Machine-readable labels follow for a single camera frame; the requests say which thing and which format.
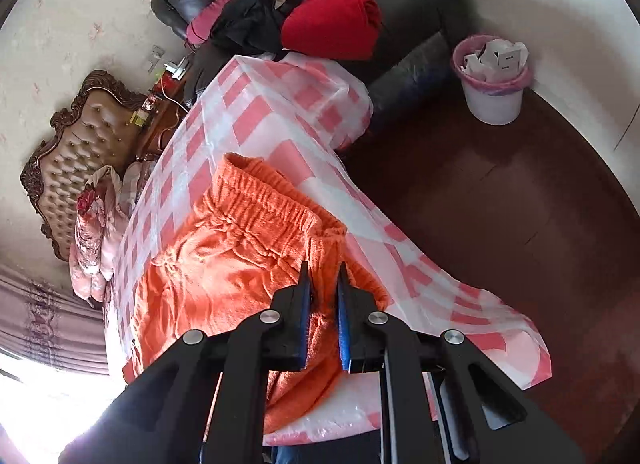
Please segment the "red white checkered cover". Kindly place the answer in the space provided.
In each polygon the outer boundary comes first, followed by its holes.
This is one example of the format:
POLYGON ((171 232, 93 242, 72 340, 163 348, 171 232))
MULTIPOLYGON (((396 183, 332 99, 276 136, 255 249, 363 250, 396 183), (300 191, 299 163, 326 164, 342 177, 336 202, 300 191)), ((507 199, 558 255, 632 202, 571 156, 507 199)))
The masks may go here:
MULTIPOLYGON (((229 153, 260 158, 341 221, 349 254, 384 286, 382 308, 415 331, 462 332, 514 383, 552 374, 534 323, 497 296, 454 280, 349 179, 338 151, 367 129, 366 87, 332 60, 291 53, 279 62, 237 56, 207 87, 160 156, 134 206, 106 294, 105 343, 114 376, 132 382, 136 287, 181 229, 229 153)), ((370 432, 381 423, 378 377, 350 375, 318 406, 276 432, 268 446, 309 444, 370 432)))

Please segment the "white bin pink liner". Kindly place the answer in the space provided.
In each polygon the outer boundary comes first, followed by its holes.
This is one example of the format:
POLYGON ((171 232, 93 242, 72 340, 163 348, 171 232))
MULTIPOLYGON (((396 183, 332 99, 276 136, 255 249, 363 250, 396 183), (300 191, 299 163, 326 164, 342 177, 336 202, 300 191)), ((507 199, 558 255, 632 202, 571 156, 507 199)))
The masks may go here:
POLYGON ((504 126, 520 115, 524 90, 533 79, 523 42, 474 34, 462 40, 451 57, 466 105, 484 124, 504 126))

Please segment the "tufted beige carved headboard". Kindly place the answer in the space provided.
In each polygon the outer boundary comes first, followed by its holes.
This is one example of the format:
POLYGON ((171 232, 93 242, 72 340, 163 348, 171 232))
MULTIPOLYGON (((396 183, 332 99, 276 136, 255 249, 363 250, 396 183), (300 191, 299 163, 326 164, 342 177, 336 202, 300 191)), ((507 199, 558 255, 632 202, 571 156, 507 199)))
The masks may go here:
POLYGON ((130 119, 145 99, 105 70, 90 72, 70 105, 51 117, 53 137, 26 161, 21 184, 56 258, 68 260, 76 201, 93 172, 111 166, 121 175, 134 156, 141 128, 130 119))

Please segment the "pink patterned curtain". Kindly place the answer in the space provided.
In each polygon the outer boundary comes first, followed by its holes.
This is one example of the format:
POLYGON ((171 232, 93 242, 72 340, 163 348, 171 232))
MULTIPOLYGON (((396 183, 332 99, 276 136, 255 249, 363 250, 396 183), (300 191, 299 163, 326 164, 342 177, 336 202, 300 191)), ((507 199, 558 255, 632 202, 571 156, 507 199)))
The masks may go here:
POLYGON ((108 373, 101 310, 1 268, 1 349, 52 368, 108 373))

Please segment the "floral pink folded quilt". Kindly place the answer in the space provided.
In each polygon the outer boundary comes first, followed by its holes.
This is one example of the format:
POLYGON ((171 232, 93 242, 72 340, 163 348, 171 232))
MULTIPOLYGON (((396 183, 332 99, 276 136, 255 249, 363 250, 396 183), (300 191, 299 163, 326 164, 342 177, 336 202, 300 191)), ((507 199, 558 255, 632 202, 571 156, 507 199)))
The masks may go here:
POLYGON ((103 302, 114 275, 114 260, 129 220, 120 205, 121 189, 117 171, 103 166, 89 177, 76 201, 68 264, 74 293, 88 302, 103 302))

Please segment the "red garment on chair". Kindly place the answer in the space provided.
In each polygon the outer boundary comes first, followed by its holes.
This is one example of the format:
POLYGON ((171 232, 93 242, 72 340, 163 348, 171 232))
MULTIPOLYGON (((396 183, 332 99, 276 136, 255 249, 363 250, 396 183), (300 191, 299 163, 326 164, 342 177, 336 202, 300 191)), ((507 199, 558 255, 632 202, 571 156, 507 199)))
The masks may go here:
POLYGON ((313 57, 370 60, 381 28, 374 0, 304 0, 284 20, 281 43, 313 57))

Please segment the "black garment on chair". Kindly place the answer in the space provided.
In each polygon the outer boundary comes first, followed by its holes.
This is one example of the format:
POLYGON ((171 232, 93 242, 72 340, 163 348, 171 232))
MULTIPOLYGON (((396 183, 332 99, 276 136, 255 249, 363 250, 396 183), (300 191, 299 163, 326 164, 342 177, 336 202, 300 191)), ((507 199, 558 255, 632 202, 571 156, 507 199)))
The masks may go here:
POLYGON ((231 0, 209 31, 208 41, 234 54, 279 54, 283 22, 276 0, 231 0))

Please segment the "magenta garment on chair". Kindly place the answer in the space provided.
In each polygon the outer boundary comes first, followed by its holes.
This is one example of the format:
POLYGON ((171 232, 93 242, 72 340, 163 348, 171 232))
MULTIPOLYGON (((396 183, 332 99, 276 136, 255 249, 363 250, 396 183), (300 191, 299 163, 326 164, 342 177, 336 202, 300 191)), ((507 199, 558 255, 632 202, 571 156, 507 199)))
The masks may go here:
POLYGON ((186 42, 189 43, 189 46, 197 48, 208 39, 214 23, 221 16, 224 6, 230 1, 232 0, 214 0, 186 26, 186 42))

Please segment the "dark wooden nightstand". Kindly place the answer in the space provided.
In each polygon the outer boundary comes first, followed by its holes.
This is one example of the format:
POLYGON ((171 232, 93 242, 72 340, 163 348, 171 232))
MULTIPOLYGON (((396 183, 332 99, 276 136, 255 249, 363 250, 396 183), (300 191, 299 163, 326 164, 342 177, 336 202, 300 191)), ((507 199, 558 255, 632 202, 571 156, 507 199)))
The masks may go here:
POLYGON ((133 161, 157 161, 188 110, 182 104, 186 78, 177 80, 170 72, 157 78, 130 124, 138 135, 130 155, 133 161))

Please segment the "orange pants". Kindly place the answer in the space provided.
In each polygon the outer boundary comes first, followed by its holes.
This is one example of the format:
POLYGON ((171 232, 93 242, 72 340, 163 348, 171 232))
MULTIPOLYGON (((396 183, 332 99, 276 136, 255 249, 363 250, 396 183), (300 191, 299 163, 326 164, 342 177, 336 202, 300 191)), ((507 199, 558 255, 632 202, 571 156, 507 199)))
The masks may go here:
POLYGON ((308 265, 314 291, 308 358, 300 373, 273 372, 265 431, 288 426, 318 406, 342 375, 335 326, 338 271, 380 308, 383 285, 349 254, 344 224, 260 158, 224 155, 212 185, 136 287, 137 347, 129 362, 140 375, 180 335, 232 331, 265 310, 275 291, 294 285, 308 265))

